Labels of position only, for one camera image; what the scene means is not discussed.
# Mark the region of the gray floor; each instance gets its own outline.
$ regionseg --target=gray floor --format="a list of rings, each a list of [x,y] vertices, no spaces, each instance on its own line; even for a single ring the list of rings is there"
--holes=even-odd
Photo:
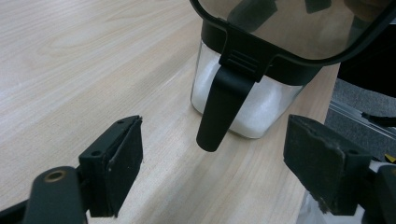
[[[385,153],[396,156],[396,129],[378,127],[362,119],[361,112],[396,117],[396,98],[337,79],[325,125],[381,161]]]

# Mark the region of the black handle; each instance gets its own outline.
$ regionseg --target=black handle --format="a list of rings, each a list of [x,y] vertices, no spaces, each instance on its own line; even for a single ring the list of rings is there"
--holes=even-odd
[[[197,143],[206,151],[216,151],[255,81],[221,66],[207,97]]]

